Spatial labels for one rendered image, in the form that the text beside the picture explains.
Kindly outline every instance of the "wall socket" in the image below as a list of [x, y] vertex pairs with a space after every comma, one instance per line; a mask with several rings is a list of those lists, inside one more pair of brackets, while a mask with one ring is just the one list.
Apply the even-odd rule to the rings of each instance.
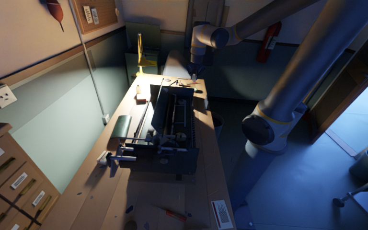
[[103, 116], [102, 116], [102, 121], [103, 121], [103, 123], [106, 125], [107, 123], [109, 123], [109, 120], [110, 120], [110, 116], [109, 116], [109, 114], [104, 114]]
[[17, 98], [7, 85], [0, 85], [0, 109], [15, 102]]

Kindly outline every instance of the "trash bin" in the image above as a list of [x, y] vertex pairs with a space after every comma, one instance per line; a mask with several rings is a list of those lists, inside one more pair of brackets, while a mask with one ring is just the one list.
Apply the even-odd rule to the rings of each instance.
[[216, 140], [218, 140], [225, 120], [223, 117], [221, 117], [219, 114], [215, 112], [211, 112], [211, 114], [212, 114], [213, 126], [215, 127]]
[[349, 172], [359, 180], [368, 182], [368, 150], [349, 168]]

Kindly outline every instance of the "red hanging object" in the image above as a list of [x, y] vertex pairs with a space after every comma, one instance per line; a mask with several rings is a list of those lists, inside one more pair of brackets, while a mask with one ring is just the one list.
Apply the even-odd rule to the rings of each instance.
[[268, 28], [266, 35], [264, 36], [265, 38], [263, 40], [261, 49], [258, 52], [256, 61], [262, 63], [265, 63], [267, 61], [268, 56], [270, 56], [271, 50], [273, 50], [275, 47], [276, 37], [281, 30], [281, 25], [281, 22], [277, 22]]
[[63, 20], [64, 14], [58, 0], [46, 0], [48, 11], [50, 14], [60, 23], [61, 29], [64, 31], [61, 21]]

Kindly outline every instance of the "small bottle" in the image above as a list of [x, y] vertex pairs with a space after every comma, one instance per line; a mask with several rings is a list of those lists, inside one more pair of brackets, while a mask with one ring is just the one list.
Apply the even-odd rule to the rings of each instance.
[[141, 94], [141, 90], [140, 90], [140, 86], [139, 85], [137, 85], [136, 90], [137, 90], [137, 94]]

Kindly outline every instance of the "fire extinguisher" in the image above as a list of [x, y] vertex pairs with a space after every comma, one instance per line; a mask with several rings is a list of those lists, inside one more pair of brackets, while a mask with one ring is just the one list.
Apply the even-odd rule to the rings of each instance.
[[265, 63], [268, 59], [268, 56], [270, 56], [271, 50], [274, 49], [276, 44], [276, 38], [278, 36], [278, 33], [281, 30], [281, 22], [277, 22], [273, 25], [271, 25], [266, 35], [264, 36], [264, 40], [261, 46], [261, 49], [258, 52], [257, 61]]

